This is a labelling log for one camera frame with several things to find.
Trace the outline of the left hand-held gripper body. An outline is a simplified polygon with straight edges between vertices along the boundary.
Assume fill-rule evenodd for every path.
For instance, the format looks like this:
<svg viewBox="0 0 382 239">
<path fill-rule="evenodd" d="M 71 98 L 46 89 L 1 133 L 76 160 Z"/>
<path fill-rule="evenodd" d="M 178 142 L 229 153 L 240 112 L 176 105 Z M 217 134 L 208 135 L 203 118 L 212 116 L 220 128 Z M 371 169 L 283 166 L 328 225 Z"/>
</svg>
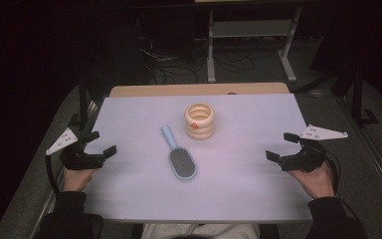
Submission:
<svg viewBox="0 0 382 239">
<path fill-rule="evenodd" d="M 51 155 L 61 152 L 60 160 L 62 165 L 71 170 L 97 169 L 102 168 L 105 157 L 101 154 L 89 154 L 85 152 L 87 143 L 85 139 L 78 139 L 70 128 L 57 138 L 57 140 L 46 150 L 46 159 L 50 160 Z"/>
</svg>

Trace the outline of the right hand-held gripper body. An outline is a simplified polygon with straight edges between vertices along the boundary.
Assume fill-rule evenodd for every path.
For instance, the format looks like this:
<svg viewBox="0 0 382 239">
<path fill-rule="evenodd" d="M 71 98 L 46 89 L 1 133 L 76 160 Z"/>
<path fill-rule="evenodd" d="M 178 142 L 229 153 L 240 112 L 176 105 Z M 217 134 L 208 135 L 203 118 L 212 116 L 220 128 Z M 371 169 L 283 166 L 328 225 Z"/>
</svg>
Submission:
<svg viewBox="0 0 382 239">
<path fill-rule="evenodd" d="M 278 165 L 282 171 L 302 170 L 311 172 L 326 160 L 326 149 L 322 140 L 348 138 L 346 131 L 336 131 L 309 124 L 298 134 L 300 151 L 293 155 L 280 156 Z"/>
</svg>

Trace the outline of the light blue hairbrush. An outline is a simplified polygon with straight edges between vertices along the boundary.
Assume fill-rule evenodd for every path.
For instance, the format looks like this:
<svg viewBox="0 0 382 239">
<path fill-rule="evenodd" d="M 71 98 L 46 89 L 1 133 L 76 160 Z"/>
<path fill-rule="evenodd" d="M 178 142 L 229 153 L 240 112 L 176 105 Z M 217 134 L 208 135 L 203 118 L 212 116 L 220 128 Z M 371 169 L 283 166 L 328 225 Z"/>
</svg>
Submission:
<svg viewBox="0 0 382 239">
<path fill-rule="evenodd" d="M 184 147 L 178 146 L 168 125 L 161 128 L 162 134 L 170 146 L 169 161 L 175 175 L 181 180 L 189 180 L 196 175 L 196 164 Z"/>
</svg>

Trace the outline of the person's left hand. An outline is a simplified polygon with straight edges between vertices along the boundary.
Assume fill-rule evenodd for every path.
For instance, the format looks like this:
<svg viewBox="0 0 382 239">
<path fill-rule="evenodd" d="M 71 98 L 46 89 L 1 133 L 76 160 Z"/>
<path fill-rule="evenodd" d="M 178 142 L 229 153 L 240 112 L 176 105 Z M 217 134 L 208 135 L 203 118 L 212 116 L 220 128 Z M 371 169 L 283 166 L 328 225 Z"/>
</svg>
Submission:
<svg viewBox="0 0 382 239">
<path fill-rule="evenodd" d="M 95 172 L 95 169 L 71 170 L 64 168 L 64 190 L 83 191 Z"/>
</svg>

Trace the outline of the person's right hand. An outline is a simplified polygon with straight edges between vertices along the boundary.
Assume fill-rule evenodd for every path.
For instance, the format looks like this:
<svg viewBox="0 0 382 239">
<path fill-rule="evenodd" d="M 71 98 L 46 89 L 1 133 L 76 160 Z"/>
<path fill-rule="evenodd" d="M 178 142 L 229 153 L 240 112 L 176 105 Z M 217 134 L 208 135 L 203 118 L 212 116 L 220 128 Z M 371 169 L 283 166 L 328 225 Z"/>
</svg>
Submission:
<svg viewBox="0 0 382 239">
<path fill-rule="evenodd" d="M 293 170 L 288 174 L 293 176 L 313 199 L 334 196 L 331 171 L 326 162 L 311 172 Z"/>
</svg>

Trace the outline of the white table mat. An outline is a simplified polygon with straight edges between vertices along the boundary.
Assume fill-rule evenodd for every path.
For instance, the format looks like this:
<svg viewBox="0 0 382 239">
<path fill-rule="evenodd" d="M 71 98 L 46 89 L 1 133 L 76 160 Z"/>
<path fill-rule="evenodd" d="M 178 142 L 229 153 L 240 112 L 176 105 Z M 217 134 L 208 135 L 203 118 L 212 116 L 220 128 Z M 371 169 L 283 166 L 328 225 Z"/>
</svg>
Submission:
<svg viewBox="0 0 382 239">
<path fill-rule="evenodd" d="M 205 140 L 186 132 L 184 113 L 194 104 L 215 111 L 215 131 Z M 170 164 L 168 125 L 178 146 L 197 168 L 179 179 Z M 87 187 L 90 213 L 105 219 L 142 222 L 306 221 L 308 196 L 266 151 L 290 155 L 305 122 L 291 94 L 108 98 L 95 123 L 99 138 L 87 146 L 117 153 Z"/>
</svg>

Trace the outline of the black metal stand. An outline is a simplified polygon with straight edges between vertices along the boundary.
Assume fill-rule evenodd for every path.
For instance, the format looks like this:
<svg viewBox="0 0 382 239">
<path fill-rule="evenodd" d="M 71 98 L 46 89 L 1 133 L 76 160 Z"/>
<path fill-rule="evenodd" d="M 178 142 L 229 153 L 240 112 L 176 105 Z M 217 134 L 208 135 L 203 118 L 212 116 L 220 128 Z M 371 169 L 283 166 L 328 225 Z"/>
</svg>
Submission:
<svg viewBox="0 0 382 239">
<path fill-rule="evenodd" d="M 78 139 L 85 138 L 92 132 L 98 115 L 99 106 L 92 99 L 84 77 L 79 79 L 79 111 L 73 114 L 68 128 L 70 128 Z"/>
<path fill-rule="evenodd" d="M 350 110 L 354 121 L 359 127 L 364 127 L 366 124 L 377 124 L 379 122 L 377 116 L 371 110 L 365 109 L 362 106 L 364 77 L 357 63 L 343 64 L 313 82 L 296 90 L 292 90 L 292 92 L 294 94 L 308 93 L 332 78 L 337 78 L 331 90 L 334 96 L 344 97 L 349 89 L 352 89 L 352 106 Z"/>
</svg>

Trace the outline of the cream ringed cup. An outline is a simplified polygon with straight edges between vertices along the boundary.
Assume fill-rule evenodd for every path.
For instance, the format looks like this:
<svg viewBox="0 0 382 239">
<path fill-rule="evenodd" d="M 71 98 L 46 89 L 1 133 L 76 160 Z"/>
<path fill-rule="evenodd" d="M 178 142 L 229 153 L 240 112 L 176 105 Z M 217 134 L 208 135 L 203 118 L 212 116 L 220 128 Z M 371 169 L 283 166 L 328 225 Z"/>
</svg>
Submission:
<svg viewBox="0 0 382 239">
<path fill-rule="evenodd" d="M 195 140 L 205 140 L 215 131 L 215 111 L 207 104 L 189 106 L 185 113 L 186 132 Z"/>
</svg>

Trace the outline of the wooden table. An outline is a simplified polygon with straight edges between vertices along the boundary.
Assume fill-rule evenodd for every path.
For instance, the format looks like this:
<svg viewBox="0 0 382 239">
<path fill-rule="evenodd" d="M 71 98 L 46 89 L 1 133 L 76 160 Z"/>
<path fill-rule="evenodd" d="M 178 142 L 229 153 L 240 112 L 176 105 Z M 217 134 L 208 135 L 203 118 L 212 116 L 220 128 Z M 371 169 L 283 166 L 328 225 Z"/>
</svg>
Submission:
<svg viewBox="0 0 382 239">
<path fill-rule="evenodd" d="M 124 97 L 164 97 L 164 96 L 212 96 L 212 95 L 262 95 L 288 94 L 284 83 L 234 83 L 234 84 L 193 84 L 117 86 L 109 96 Z"/>
</svg>

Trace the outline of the person's lap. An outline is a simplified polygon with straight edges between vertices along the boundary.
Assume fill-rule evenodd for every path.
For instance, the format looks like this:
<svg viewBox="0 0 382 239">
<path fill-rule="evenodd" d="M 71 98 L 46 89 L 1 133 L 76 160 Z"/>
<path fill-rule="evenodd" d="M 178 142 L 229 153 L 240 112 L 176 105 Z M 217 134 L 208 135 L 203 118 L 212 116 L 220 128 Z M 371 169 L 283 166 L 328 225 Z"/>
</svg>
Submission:
<svg viewBox="0 0 382 239">
<path fill-rule="evenodd" d="M 143 226 L 141 239 L 259 239 L 258 224 L 160 224 Z"/>
</svg>

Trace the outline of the white-legged desk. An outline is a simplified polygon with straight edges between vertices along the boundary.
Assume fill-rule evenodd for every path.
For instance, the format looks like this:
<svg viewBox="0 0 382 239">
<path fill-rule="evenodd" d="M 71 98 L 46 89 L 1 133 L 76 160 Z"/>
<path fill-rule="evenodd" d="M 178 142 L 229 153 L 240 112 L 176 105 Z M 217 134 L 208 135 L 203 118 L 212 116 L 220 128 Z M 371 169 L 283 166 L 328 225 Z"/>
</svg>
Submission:
<svg viewBox="0 0 382 239">
<path fill-rule="evenodd" d="M 296 7 L 290 19 L 279 20 L 256 20 L 256 21 L 229 21 L 216 22 L 214 13 L 209 13 L 208 26 L 208 56 L 207 56 L 207 76 L 209 83 L 216 82 L 214 66 L 215 39 L 221 38 L 246 38 L 246 37 L 285 37 L 286 42 L 281 49 L 278 49 L 278 56 L 282 63 L 286 77 L 290 82 L 296 81 L 291 64 L 287 58 L 292 40 L 298 25 L 302 8 Z"/>
</svg>

